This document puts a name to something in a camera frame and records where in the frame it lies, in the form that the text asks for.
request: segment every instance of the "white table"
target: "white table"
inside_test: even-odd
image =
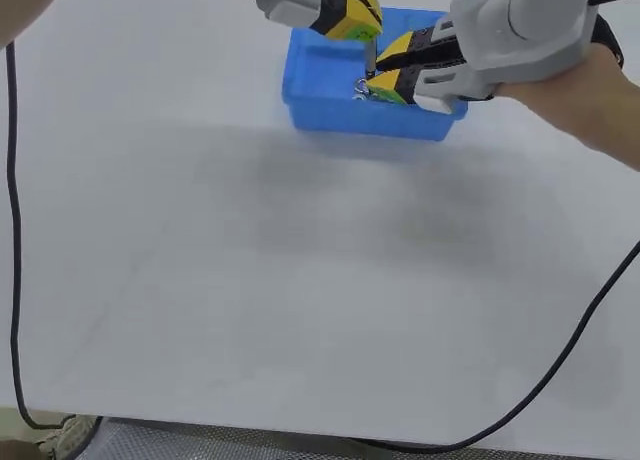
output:
[[[639,7],[605,9],[638,81]],[[20,39],[32,407],[456,441],[529,391],[637,241],[640,177],[508,101],[442,145],[295,132],[288,35],[250,0],[60,0]],[[6,405],[10,250],[3,187]],[[638,458],[639,291],[636,265],[483,445]]]

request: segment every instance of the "blue plastic basket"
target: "blue plastic basket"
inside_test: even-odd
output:
[[[442,12],[384,9],[379,52],[410,30],[432,26]],[[446,115],[417,105],[354,100],[364,76],[364,46],[329,40],[309,29],[294,29],[282,81],[282,97],[301,130],[332,131],[442,141],[468,105],[457,102]]]

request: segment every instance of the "black cable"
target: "black cable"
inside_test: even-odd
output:
[[[12,42],[6,48],[7,86],[9,91],[9,138],[7,141],[7,188],[13,219],[13,306],[11,310],[11,368],[13,370],[13,386],[16,392],[18,412],[24,422],[33,430],[57,430],[62,428],[66,417],[59,424],[40,424],[36,422],[25,405],[20,374],[20,354],[18,337],[20,333],[20,293],[22,289],[22,218],[18,199],[18,183],[16,181],[16,151],[18,147],[18,80],[16,73],[16,50]]]
[[[100,425],[104,420],[103,417],[96,418],[95,423],[91,427],[91,431],[87,434],[87,436],[78,444],[76,448],[73,449],[64,460],[76,460],[82,453],[87,449],[87,447],[93,442],[93,439],[96,437],[98,430],[100,430]]]
[[[578,340],[580,340],[580,337],[584,333],[585,328],[587,328],[587,325],[589,324],[589,321],[591,320],[591,317],[595,313],[596,309],[600,306],[600,304],[605,299],[609,291],[613,288],[613,286],[617,283],[617,281],[620,279],[622,274],[627,270],[627,268],[629,268],[629,266],[633,263],[633,261],[638,257],[639,254],[640,254],[640,242],[638,242],[636,246],[631,249],[629,254],[618,266],[616,271],[613,272],[611,277],[609,277],[609,280],[607,280],[607,283],[604,284],[602,289],[591,301],[591,303],[587,307],[587,310],[582,315],[582,318],[580,319],[578,326],[573,332],[573,335],[571,335],[571,338],[567,342],[567,345],[564,347],[562,352],[560,352],[560,355],[558,356],[556,361],[553,362],[553,365],[551,365],[551,368],[549,368],[547,373],[545,373],[542,379],[537,383],[535,387],[533,387],[533,390],[531,390],[531,392],[529,392],[529,394],[526,397],[524,397],[515,407],[513,407],[513,409],[511,409],[509,413],[507,413],[504,417],[502,417],[500,420],[498,420],[496,423],[494,423],[490,427],[485,428],[480,433],[477,433],[467,438],[466,440],[452,443],[450,445],[439,445],[439,446],[433,446],[433,447],[408,447],[408,446],[394,445],[387,442],[380,442],[376,440],[361,440],[361,439],[353,439],[353,440],[359,443],[364,443],[372,447],[383,448],[385,450],[391,450],[394,452],[420,454],[420,455],[437,455],[441,453],[450,453],[450,452],[455,452],[457,450],[462,450],[463,448],[470,447],[471,445],[478,443],[480,440],[485,439],[489,435],[494,434],[495,432],[500,430],[502,427],[507,425],[509,422],[511,422],[511,420],[516,418],[525,408],[527,408],[529,404],[533,402],[533,400],[535,400],[535,398],[538,395],[540,395],[540,392],[544,390],[544,388],[549,384],[549,382],[551,381],[551,379],[553,379],[556,373],[558,373],[558,370],[560,369],[560,367],[562,367],[565,360],[569,357],[569,355],[575,348],[576,344],[578,343]]]

